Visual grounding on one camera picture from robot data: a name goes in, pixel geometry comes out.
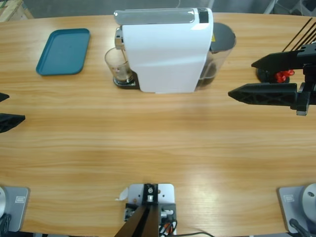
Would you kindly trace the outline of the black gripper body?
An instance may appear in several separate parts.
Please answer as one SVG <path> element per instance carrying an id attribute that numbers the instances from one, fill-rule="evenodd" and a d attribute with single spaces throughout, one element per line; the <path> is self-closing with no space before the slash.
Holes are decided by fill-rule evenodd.
<path id="1" fill-rule="evenodd" d="M 302 69 L 304 82 L 294 83 L 294 105 L 290 106 L 297 116 L 306 116 L 310 105 L 316 104 L 316 43 L 301 46 L 291 51 L 291 69 Z"/>

